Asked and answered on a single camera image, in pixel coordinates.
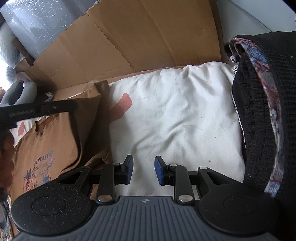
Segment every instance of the hand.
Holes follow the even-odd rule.
[[[0,188],[7,190],[12,185],[13,179],[11,173],[14,169],[12,158],[15,151],[13,146],[15,141],[9,131],[5,135],[6,139],[3,141],[3,147],[0,150]]]

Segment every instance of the brown t-shirt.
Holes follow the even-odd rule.
[[[42,119],[15,147],[12,203],[21,194],[79,166],[101,95],[95,85],[73,97],[78,108]]]
[[[85,91],[96,87],[101,94],[96,118],[87,138],[82,164],[93,169],[101,169],[112,162],[109,135],[109,84],[107,80],[90,82]]]

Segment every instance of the black knit fabric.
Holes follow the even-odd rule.
[[[274,234],[281,240],[296,237],[296,32],[241,35],[264,53],[281,102],[284,129],[284,177],[276,199],[280,218]],[[247,55],[240,48],[241,92],[246,108],[247,162],[245,182],[265,187],[274,164],[275,141],[266,96]]]
[[[273,170],[276,150],[267,99],[246,53],[241,55],[238,73],[245,110],[247,160],[244,183],[263,191]]]

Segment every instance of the cardboard flap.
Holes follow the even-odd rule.
[[[88,15],[62,32],[34,64],[57,89],[134,72]]]
[[[101,0],[87,14],[136,72],[221,60],[208,0]]]
[[[220,60],[209,0],[101,0],[26,72],[41,85],[63,89],[93,79]]]

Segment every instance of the black clamp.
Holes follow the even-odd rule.
[[[21,120],[61,112],[74,112],[76,109],[77,102],[74,99],[43,102],[41,104],[28,103],[1,107],[0,131],[16,128],[16,123]]]
[[[12,205],[16,227],[33,235],[52,236],[76,229],[98,205],[115,202],[115,185],[129,184],[133,157],[102,170],[83,166],[18,197]],[[96,200],[90,200],[93,184],[99,184]]]
[[[269,232],[275,226],[279,210],[270,195],[207,167],[187,171],[181,165],[166,165],[161,156],[155,157],[154,164],[159,184],[175,187],[174,201],[193,205],[215,229],[252,236]],[[191,185],[196,185],[200,200],[194,200]]]

